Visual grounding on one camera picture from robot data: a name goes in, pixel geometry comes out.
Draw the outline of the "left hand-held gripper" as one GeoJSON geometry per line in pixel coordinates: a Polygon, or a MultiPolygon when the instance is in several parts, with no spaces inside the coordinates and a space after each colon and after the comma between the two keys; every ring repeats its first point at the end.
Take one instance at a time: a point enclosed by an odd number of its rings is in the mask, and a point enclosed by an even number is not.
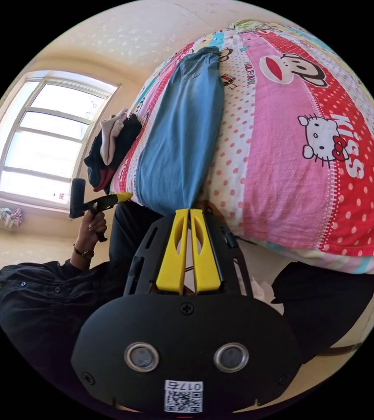
{"type": "Polygon", "coordinates": [[[97,200],[91,200],[86,203],[72,204],[73,201],[71,201],[70,218],[80,218],[84,216],[87,211],[96,215],[98,212],[104,212],[105,210],[112,209],[119,202],[129,201],[132,196],[133,194],[130,192],[120,192],[116,193],[116,195],[106,195],[98,198],[97,200]]]}

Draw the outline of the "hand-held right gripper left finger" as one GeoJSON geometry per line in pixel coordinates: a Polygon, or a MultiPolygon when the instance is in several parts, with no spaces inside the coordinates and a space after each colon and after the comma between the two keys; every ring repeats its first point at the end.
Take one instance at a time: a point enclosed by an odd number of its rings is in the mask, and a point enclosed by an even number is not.
{"type": "Polygon", "coordinates": [[[169,238],[156,279],[160,292],[182,292],[186,267],[189,209],[175,212],[169,238]]]}

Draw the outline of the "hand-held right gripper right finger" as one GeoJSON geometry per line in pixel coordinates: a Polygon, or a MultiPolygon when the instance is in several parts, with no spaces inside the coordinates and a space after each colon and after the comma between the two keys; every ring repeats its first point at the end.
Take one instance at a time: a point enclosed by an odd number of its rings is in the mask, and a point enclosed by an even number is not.
{"type": "Polygon", "coordinates": [[[190,219],[195,292],[216,292],[221,281],[204,214],[199,209],[191,209],[190,219]]]}

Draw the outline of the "person's left hand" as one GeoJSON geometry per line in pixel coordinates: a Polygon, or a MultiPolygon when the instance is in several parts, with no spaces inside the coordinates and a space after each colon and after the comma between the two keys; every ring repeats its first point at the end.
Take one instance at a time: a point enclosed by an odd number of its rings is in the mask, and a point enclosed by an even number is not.
{"type": "Polygon", "coordinates": [[[99,241],[98,235],[105,234],[106,230],[107,225],[104,213],[98,212],[93,214],[88,211],[82,217],[74,247],[81,253],[93,251],[99,241]]]}

